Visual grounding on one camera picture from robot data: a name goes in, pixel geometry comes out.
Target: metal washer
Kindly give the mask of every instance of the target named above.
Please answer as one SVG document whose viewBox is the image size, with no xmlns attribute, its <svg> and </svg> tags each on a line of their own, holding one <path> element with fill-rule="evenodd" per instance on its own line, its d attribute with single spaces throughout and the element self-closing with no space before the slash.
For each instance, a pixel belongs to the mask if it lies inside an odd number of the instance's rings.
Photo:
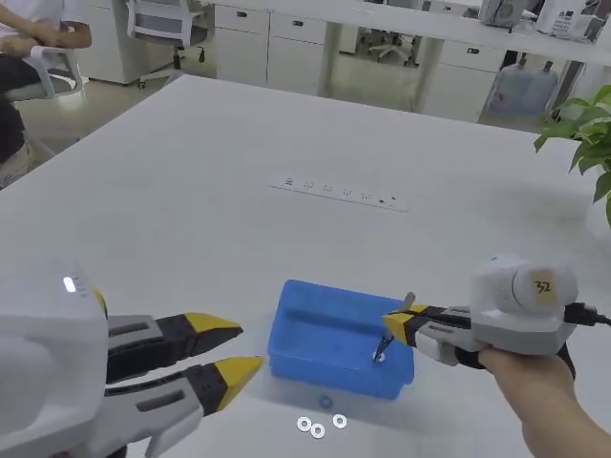
<svg viewBox="0 0 611 458">
<path fill-rule="evenodd" d="M 297 429 L 301 432 L 308 432 L 312 428 L 312 421 L 307 417 L 299 417 L 297 420 Z"/>
<path fill-rule="evenodd" d="M 315 423 L 312 425 L 309 433 L 312 435 L 314 439 L 322 439 L 325 437 L 325 427 L 320 423 Z"/>
<path fill-rule="evenodd" d="M 348 419 L 346 415 L 342 415 L 341 413 L 336 413 L 333 415 L 333 425 L 338 429 L 344 429 L 348 424 Z"/>
</svg>

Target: person's hand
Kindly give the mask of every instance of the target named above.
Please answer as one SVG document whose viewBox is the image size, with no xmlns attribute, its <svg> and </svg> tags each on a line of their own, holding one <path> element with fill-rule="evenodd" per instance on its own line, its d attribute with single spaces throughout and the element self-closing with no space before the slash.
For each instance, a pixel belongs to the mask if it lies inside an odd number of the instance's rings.
<svg viewBox="0 0 611 458">
<path fill-rule="evenodd" d="M 0 51 L 13 57 L 27 57 L 36 45 L 36 40 L 32 38 L 18 35 L 7 36 L 0 40 Z"/>
<path fill-rule="evenodd" d="M 571 371 L 558 356 L 522 356 L 490 348 L 480 352 L 479 361 L 493 373 L 524 425 L 581 411 Z"/>
<path fill-rule="evenodd" d="M 32 35 L 42 41 L 45 46 L 60 46 L 61 31 L 48 21 L 37 22 Z"/>
</svg>

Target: blue plastic bin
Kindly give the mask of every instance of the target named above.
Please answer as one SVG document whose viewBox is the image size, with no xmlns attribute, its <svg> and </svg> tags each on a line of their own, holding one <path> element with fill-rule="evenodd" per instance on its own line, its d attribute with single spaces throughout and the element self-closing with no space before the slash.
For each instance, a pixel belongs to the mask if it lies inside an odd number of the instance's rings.
<svg viewBox="0 0 611 458">
<path fill-rule="evenodd" d="M 386 332 L 382 317 L 401 301 L 287 281 L 267 351 L 276 377 L 396 399 L 413 380 L 411 348 L 392 343 L 382 363 L 373 352 Z"/>
</svg>

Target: cabinet drawer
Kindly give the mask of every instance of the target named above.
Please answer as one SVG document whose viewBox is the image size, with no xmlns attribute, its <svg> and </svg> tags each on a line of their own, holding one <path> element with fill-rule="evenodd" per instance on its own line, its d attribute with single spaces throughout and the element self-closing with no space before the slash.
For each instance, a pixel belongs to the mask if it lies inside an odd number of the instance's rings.
<svg viewBox="0 0 611 458">
<path fill-rule="evenodd" d="M 111 10 L 115 5 L 113 5 L 113 0 L 84 0 L 82 2 L 83 7 L 98 7 L 103 8 L 105 10 Z"/>
<path fill-rule="evenodd" d="M 233 31 L 249 31 L 251 33 L 267 35 L 269 31 L 269 13 L 217 5 L 215 9 L 215 26 Z"/>
<path fill-rule="evenodd" d="M 459 5 L 456 3 L 446 3 L 435 0 L 431 2 L 431 9 L 429 12 L 442 12 L 444 14 L 449 14 L 451 16 L 462 16 L 469 7 L 465 5 Z"/>
<path fill-rule="evenodd" d="M 272 12 L 269 34 L 270 36 L 288 38 L 289 40 L 323 45 L 325 44 L 325 35 L 327 34 L 327 22 L 285 16 Z"/>
<path fill-rule="evenodd" d="M 497 72 L 504 57 L 505 51 L 503 50 L 446 42 L 443 45 L 439 63 L 484 72 Z"/>
<path fill-rule="evenodd" d="M 477 122 L 495 77 L 493 72 L 440 64 L 435 69 L 422 113 Z"/>
<path fill-rule="evenodd" d="M 267 81 L 267 34 L 216 29 L 217 78 L 265 86 Z"/>
<path fill-rule="evenodd" d="M 305 41 L 269 38 L 267 87 L 300 94 L 319 94 L 325 47 Z"/>
</svg>

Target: power strip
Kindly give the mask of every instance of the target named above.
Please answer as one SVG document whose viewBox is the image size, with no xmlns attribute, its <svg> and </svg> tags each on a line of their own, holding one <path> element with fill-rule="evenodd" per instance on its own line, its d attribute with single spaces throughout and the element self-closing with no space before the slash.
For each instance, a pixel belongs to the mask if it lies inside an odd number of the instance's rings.
<svg viewBox="0 0 611 458">
<path fill-rule="evenodd" d="M 397 194 L 373 193 L 355 186 L 346 186 L 328 181 L 284 175 L 273 178 L 270 186 L 295 193 L 385 208 L 394 212 L 407 213 L 409 211 L 407 201 L 404 198 L 400 198 Z"/>
</svg>

